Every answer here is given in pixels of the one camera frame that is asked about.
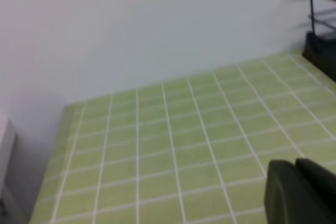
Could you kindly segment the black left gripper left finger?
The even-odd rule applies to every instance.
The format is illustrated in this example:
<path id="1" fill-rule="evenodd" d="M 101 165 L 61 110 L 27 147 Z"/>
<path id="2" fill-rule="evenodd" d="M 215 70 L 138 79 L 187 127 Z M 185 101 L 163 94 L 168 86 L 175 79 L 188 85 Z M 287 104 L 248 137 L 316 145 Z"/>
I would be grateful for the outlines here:
<path id="1" fill-rule="evenodd" d="M 264 208 L 267 223 L 335 223 L 335 198 L 320 197 L 285 160 L 268 164 Z"/>

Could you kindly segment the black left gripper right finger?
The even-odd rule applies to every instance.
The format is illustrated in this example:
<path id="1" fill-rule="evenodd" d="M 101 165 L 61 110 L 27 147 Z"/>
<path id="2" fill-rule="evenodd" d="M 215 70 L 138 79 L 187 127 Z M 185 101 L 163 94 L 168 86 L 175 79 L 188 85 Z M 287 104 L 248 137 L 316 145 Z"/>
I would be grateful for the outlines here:
<path id="1" fill-rule="evenodd" d="M 296 159 L 295 166 L 320 197 L 335 198 L 334 173 L 307 158 Z"/>

